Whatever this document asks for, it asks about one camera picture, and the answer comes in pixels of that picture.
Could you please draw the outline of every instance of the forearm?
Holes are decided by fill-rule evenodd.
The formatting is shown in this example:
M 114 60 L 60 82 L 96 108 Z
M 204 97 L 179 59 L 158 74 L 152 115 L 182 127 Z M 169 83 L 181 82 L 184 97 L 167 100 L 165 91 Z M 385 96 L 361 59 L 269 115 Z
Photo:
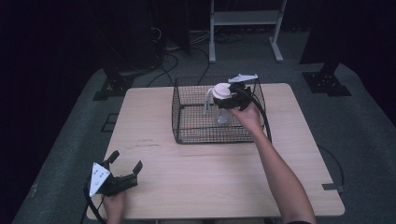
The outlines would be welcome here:
M 303 220 L 316 223 L 311 203 L 297 176 L 280 157 L 263 132 L 255 132 L 252 136 L 259 150 L 270 190 L 284 222 Z

